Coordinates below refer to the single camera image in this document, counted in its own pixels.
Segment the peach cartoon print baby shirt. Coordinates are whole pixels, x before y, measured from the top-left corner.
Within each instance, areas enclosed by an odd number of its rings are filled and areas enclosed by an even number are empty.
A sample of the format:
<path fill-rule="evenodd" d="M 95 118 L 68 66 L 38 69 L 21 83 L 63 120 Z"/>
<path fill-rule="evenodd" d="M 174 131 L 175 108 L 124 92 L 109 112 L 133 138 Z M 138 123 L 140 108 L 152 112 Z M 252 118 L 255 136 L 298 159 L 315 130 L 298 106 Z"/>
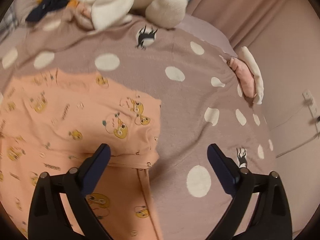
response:
<path fill-rule="evenodd" d="M 1 102 L 1 203 L 23 235 L 42 172 L 66 173 L 101 144 L 111 159 L 86 200 L 114 239 L 161 239 L 149 168 L 161 101 L 99 73 L 13 78 Z"/>

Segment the mauve polka dot blanket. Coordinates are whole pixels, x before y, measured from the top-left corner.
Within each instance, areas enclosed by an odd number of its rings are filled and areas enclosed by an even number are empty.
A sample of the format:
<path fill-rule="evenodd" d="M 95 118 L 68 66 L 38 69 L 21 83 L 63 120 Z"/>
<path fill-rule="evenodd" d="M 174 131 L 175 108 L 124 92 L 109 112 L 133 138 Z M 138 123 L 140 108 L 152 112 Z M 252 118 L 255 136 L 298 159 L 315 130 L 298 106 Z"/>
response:
<path fill-rule="evenodd" d="M 231 199 L 207 160 L 207 147 L 218 144 L 257 173 L 269 173 L 275 162 L 261 106 L 244 98 L 230 59 L 186 31 L 157 28 L 141 17 L 95 32 L 63 10 L 2 42 L 1 102 L 13 78 L 57 69 L 99 73 L 160 100 L 158 159 L 149 183 L 161 239 L 204 239 Z"/>

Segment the pink folded garment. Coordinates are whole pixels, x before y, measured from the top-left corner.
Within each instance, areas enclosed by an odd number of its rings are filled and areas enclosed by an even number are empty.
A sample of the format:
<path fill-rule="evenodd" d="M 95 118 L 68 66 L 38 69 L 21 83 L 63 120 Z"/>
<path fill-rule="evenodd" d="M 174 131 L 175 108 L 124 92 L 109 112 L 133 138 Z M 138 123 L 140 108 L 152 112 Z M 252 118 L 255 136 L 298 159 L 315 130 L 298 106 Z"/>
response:
<path fill-rule="evenodd" d="M 232 57 L 229 61 L 229 67 L 239 79 L 244 95 L 248 98 L 254 98 L 256 95 L 255 80 L 247 64 L 240 59 Z"/>

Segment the white folded cloth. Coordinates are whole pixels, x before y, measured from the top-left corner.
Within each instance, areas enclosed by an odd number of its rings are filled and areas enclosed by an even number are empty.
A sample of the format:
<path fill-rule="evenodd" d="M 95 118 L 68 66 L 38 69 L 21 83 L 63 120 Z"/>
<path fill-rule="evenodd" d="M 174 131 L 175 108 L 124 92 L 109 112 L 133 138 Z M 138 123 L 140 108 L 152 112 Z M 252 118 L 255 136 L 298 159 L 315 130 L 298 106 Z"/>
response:
<path fill-rule="evenodd" d="M 238 58 L 242 61 L 244 61 L 245 64 L 247 64 L 250 72 L 253 75 L 253 79 L 255 81 L 255 97 L 253 102 L 257 105 L 261 105 L 264 97 L 264 82 L 263 77 L 260 71 L 260 68 L 253 57 L 252 53 L 249 51 L 249 49 L 246 46 L 243 46 L 240 48 L 240 51 L 238 53 Z"/>

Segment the pink curtain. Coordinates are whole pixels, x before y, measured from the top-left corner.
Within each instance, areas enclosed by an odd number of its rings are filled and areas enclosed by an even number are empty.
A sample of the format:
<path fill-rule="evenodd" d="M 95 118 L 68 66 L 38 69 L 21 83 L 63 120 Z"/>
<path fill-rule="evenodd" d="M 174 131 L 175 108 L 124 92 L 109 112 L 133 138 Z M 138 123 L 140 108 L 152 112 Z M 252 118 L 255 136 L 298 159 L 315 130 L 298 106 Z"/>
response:
<path fill-rule="evenodd" d="M 187 13 L 222 31 L 232 48 L 249 46 L 287 0 L 190 0 Z"/>

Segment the navy blue garment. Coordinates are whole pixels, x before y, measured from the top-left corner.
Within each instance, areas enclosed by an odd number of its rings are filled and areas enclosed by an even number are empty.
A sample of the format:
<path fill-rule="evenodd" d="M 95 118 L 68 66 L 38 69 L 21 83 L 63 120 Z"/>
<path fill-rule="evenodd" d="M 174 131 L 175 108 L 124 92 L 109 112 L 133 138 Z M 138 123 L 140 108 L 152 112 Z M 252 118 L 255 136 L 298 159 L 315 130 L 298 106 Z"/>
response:
<path fill-rule="evenodd" d="M 29 13 L 25 21 L 28 23 L 39 22 L 49 12 L 65 8 L 68 3 L 69 0 L 42 0 L 41 3 Z"/>

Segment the white plush goose toy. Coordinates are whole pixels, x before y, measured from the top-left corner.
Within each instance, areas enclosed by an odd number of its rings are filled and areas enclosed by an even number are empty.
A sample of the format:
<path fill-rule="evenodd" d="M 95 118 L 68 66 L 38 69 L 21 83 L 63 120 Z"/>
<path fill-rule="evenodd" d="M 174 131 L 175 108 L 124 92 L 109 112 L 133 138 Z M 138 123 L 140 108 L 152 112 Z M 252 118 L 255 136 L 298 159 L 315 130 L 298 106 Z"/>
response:
<path fill-rule="evenodd" d="M 188 0 L 77 0 L 75 11 L 89 29 L 104 30 L 132 20 L 131 11 L 141 12 L 158 27 L 172 29 L 185 17 Z"/>

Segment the wall power socket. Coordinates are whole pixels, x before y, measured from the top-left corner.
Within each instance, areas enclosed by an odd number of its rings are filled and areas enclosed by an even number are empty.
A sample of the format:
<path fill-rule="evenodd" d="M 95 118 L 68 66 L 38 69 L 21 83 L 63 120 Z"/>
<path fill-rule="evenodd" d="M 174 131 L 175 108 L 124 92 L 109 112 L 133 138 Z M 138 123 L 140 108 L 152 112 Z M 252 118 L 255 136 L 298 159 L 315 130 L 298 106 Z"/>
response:
<path fill-rule="evenodd" d="M 310 113 L 312 115 L 312 117 L 314 119 L 317 119 L 319 117 L 319 112 L 318 112 L 318 107 L 317 107 L 317 103 L 313 97 L 313 95 L 311 94 L 310 90 L 305 90 L 302 93 L 302 96 L 304 98 L 304 102 L 307 105 L 307 107 L 310 110 Z"/>

